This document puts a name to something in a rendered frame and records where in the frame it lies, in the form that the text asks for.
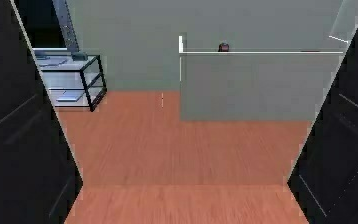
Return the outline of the black framed glass shelf stand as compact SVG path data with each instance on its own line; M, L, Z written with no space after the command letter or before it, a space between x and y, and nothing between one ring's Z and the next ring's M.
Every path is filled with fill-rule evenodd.
M74 61L65 48L35 48L35 59L52 104L57 108L85 108L93 112L107 92L101 57L88 55L87 60ZM58 102L67 90L81 90L76 102Z

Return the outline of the grey counter with white top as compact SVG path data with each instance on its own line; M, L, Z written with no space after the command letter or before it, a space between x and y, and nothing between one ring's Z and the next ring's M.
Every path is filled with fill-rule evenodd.
M346 50L178 48L183 121L312 120Z

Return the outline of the pale flat sheet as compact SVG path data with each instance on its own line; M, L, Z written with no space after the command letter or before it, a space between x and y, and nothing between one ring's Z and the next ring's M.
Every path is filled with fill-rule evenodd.
M67 90L57 98L57 101L76 102L83 96L83 94L84 92L81 90Z

